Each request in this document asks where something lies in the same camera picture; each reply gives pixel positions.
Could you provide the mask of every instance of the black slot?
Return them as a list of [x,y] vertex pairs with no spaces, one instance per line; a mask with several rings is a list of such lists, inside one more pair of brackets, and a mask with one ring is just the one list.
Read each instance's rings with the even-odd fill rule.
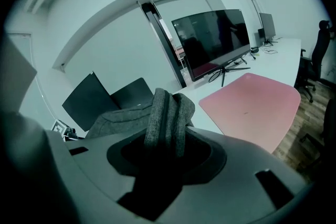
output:
[[277,209],[280,209],[293,199],[293,194],[272,171],[257,172],[256,177]]
[[72,156],[83,153],[85,151],[88,151],[88,149],[86,147],[83,147],[83,146],[76,147],[76,148],[73,148],[73,149],[69,150],[69,152]]

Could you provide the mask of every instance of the monitor screen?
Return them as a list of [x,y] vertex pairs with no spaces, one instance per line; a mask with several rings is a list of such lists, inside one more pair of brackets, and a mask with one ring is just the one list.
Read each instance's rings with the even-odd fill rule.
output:
[[199,13],[172,24],[193,81],[250,51],[245,21],[238,9]]
[[267,13],[260,13],[260,18],[265,32],[265,39],[271,39],[275,36],[275,28],[272,15]]
[[119,110],[95,73],[89,74],[62,106],[84,131],[93,126],[99,115]]

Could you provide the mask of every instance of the office chair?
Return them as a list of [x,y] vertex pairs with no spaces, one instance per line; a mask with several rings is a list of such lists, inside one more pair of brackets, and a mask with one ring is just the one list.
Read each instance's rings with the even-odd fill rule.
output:
[[329,154],[333,154],[334,144],[335,144],[335,135],[336,135],[336,101],[330,99],[327,105],[326,113],[324,115],[323,123],[323,132],[321,134],[324,146],[310,134],[306,134],[300,139],[300,142],[303,143],[307,138],[308,140],[316,147],[320,152],[320,156],[313,161],[310,165],[306,167],[309,169],[315,164],[319,163],[323,159],[329,159]]
[[327,51],[330,42],[329,21],[322,20],[320,21],[319,26],[319,35],[311,59],[304,57],[303,52],[306,50],[301,49],[300,66],[296,83],[296,88],[302,87],[307,92],[310,97],[310,103],[313,102],[313,97],[308,86],[312,86],[313,91],[316,91],[316,88],[314,84],[308,82],[308,79],[313,81],[320,79],[322,59],[326,54],[325,52]]

